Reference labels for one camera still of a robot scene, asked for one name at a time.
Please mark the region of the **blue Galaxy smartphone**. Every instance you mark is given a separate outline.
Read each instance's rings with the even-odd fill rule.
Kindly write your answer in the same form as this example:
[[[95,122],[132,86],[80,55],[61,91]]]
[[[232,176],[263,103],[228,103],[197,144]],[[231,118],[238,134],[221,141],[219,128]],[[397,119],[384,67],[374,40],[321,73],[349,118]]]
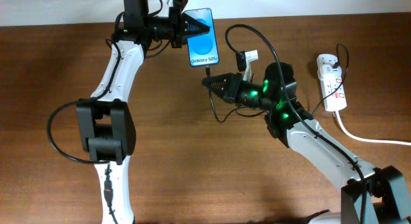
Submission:
[[[210,8],[186,10],[186,14],[210,27],[209,33],[188,39],[189,62],[192,67],[219,63],[218,46]]]

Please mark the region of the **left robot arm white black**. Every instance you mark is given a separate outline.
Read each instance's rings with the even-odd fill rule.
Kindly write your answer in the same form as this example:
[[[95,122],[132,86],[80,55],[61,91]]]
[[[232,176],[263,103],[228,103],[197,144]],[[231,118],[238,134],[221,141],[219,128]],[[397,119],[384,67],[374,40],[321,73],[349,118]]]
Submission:
[[[168,16],[150,12],[148,0],[124,0],[108,39],[111,57],[90,99],[76,106],[80,138],[100,182],[103,223],[134,223],[128,183],[136,128],[128,98],[139,68],[153,41],[167,40],[173,48],[207,34],[210,27],[184,13],[188,0],[172,0]]]

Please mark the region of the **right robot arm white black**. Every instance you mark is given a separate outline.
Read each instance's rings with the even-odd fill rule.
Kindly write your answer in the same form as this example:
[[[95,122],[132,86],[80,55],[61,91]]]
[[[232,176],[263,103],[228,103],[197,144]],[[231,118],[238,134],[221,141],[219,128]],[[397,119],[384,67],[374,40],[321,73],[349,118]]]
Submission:
[[[402,173],[394,166],[377,168],[332,138],[296,100],[290,64],[270,64],[263,83],[227,73],[208,76],[202,85],[226,103],[266,111],[271,136],[308,159],[339,190],[339,212],[326,209],[299,223],[410,223],[410,194]]]

